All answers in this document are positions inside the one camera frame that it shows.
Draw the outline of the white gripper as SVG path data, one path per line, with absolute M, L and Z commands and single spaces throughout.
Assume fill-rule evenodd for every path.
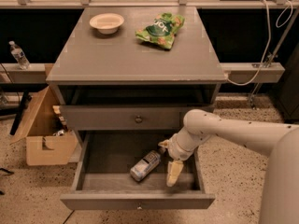
M 203 142 L 203 137 L 192 134 L 186 128 L 182 128 L 175 133 L 169 140 L 163 140 L 158 143 L 159 147 L 168 148 L 169 156 L 174 160 L 167 166 L 166 185 L 173 187 L 184 167 L 182 161 L 186 161 Z

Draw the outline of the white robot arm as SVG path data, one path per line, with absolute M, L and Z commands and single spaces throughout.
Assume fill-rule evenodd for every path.
M 182 129 L 160 143 L 172 158 L 167 186 L 177 183 L 183 162 L 212 135 L 268 158 L 259 224 L 299 224 L 299 126 L 223 119 L 193 109 L 184 116 Z

